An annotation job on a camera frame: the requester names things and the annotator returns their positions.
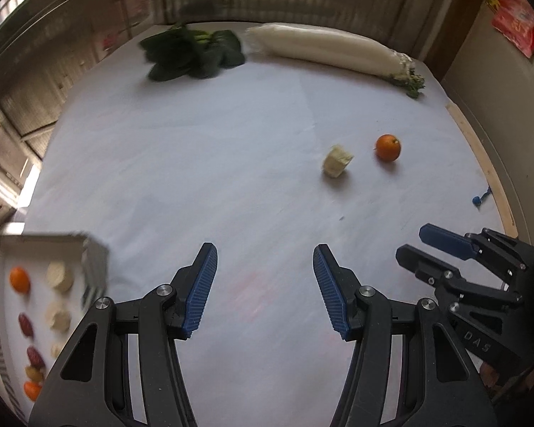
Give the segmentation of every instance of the red date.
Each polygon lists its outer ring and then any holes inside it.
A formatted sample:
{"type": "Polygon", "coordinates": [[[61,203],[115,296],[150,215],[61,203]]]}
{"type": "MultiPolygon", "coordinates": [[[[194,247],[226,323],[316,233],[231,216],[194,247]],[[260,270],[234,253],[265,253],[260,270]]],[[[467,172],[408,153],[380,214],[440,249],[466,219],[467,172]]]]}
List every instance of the red date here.
{"type": "Polygon", "coordinates": [[[41,369],[46,366],[44,359],[40,355],[40,352],[38,352],[35,347],[28,347],[26,353],[28,353],[30,364],[35,367],[35,369],[41,369]]]}
{"type": "Polygon", "coordinates": [[[32,322],[25,313],[20,313],[18,315],[18,322],[20,323],[21,333],[26,337],[33,338],[33,326],[32,322]]]}

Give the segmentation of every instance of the white tablecloth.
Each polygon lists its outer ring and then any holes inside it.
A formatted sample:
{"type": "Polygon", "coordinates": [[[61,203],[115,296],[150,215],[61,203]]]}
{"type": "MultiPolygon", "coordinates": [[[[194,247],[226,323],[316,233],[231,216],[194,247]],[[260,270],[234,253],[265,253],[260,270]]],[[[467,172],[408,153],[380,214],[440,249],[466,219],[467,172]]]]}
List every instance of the white tablecloth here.
{"type": "MultiPolygon", "coordinates": [[[[206,26],[226,27],[241,33],[248,24],[206,26]]],[[[200,329],[178,344],[198,424],[328,426],[354,344],[332,330],[314,247],[328,243],[362,284],[391,299],[433,296],[398,267],[396,248],[413,243],[439,254],[419,241],[426,222],[461,233],[502,230],[492,198],[480,210],[471,203],[485,178],[422,64],[418,101],[366,75],[258,54],[217,78],[157,84],[146,78],[137,42],[160,30],[129,42],[72,88],[26,232],[100,239],[110,248],[115,302],[169,282],[212,241],[218,272],[200,329]],[[402,141],[393,165],[373,155],[383,133],[402,141]],[[336,143],[355,158],[330,180],[320,165],[336,143]]],[[[499,286],[479,265],[452,261],[468,280],[499,286]]],[[[393,386],[399,346],[391,372],[393,386]]],[[[388,392],[384,419],[394,416],[396,398],[388,392]]]]}

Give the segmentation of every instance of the spinach bunch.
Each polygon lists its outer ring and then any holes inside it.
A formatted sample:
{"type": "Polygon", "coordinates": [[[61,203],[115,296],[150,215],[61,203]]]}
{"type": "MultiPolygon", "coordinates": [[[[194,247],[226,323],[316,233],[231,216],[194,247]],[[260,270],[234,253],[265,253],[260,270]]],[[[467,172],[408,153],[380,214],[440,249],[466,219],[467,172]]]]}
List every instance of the spinach bunch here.
{"type": "Polygon", "coordinates": [[[140,42],[146,59],[155,62],[148,78],[157,82],[172,80],[188,74],[194,78],[210,78],[221,68],[229,69],[245,62],[241,43],[232,31],[190,30],[185,25],[140,42]]]}

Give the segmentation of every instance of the red packet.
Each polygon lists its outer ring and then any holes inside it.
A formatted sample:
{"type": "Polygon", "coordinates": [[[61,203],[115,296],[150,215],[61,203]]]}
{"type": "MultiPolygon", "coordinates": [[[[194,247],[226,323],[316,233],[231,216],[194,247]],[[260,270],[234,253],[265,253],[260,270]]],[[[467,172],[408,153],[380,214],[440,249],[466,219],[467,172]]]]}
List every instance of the red packet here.
{"type": "Polygon", "coordinates": [[[534,54],[534,10],[527,0],[498,0],[493,27],[527,58],[534,54]]]}

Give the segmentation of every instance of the wooden edge strip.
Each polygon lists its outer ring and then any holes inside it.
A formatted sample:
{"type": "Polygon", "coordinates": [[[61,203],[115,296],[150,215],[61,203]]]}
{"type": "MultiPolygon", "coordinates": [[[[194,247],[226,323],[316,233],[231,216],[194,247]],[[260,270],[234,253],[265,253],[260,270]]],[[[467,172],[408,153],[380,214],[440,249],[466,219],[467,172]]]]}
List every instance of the wooden edge strip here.
{"type": "Polygon", "coordinates": [[[518,229],[514,222],[513,212],[508,204],[508,199],[504,193],[504,188],[497,175],[497,171],[494,169],[493,163],[490,161],[481,140],[474,132],[471,124],[468,122],[461,109],[459,109],[453,101],[449,100],[445,107],[447,112],[453,117],[453,120],[461,130],[461,133],[463,133],[463,136],[467,140],[468,145],[471,147],[473,154],[481,166],[482,172],[485,174],[488,185],[493,190],[494,201],[497,203],[497,209],[501,216],[504,233],[510,237],[517,237],[518,229]]]}

